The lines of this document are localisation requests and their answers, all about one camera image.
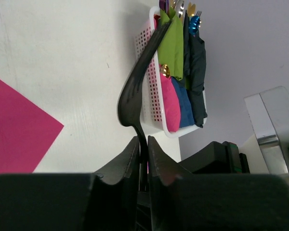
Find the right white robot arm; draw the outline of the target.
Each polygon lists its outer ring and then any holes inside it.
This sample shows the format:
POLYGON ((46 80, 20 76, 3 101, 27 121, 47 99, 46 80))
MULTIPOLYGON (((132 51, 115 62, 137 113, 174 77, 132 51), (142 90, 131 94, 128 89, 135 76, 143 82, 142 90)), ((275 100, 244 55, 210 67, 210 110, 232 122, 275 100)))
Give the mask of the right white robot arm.
POLYGON ((289 177, 289 92, 279 86, 245 98, 245 104, 254 134, 242 147, 213 141, 180 165, 193 173, 220 172, 238 152, 242 169, 289 177))

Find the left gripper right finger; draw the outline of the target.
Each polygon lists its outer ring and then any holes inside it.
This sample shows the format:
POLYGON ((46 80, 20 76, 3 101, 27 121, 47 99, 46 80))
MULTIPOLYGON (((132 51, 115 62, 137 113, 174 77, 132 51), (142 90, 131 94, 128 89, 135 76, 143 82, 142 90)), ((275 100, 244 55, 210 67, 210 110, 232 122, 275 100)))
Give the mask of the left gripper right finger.
POLYGON ((289 231, 289 185, 276 175, 192 174, 148 138, 154 231, 289 231))

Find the black fork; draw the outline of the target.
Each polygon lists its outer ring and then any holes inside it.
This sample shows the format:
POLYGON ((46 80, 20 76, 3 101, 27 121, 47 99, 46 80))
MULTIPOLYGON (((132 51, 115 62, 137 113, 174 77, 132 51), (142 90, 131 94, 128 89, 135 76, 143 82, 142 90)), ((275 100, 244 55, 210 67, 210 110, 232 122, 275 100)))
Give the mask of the black fork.
POLYGON ((140 158, 143 163, 148 160, 147 141, 140 122, 143 80, 146 70, 171 24, 172 22, 169 21, 154 31, 134 65, 118 100, 118 120, 125 127, 133 127, 137 133, 141 148, 140 158))

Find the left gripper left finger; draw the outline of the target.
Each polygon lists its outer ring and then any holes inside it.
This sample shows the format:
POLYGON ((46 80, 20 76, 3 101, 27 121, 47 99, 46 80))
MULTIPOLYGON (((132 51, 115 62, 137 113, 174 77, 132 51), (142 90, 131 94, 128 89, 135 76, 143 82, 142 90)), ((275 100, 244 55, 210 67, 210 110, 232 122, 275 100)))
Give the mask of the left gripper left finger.
POLYGON ((0 174, 0 231, 132 231, 139 140, 93 173, 0 174))

